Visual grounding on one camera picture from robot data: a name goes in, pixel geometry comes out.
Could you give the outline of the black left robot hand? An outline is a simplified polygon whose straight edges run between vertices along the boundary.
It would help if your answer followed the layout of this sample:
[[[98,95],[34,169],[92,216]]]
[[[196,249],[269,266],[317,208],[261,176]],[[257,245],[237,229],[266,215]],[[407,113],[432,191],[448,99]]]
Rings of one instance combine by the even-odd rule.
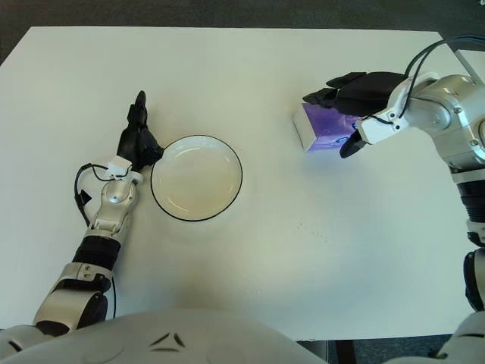
[[[139,172],[153,166],[164,154],[164,149],[148,128],[146,94],[141,90],[130,105],[128,125],[120,135],[117,155],[131,162],[132,170]]]

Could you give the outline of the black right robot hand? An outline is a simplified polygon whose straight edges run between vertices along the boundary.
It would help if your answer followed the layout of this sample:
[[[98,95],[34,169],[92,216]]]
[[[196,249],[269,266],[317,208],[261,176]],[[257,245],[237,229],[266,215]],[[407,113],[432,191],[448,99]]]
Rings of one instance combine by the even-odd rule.
[[[302,148],[306,152],[338,149],[342,158],[362,149],[367,143],[358,122],[384,110],[404,79],[393,72],[350,72],[304,96],[293,116]]]

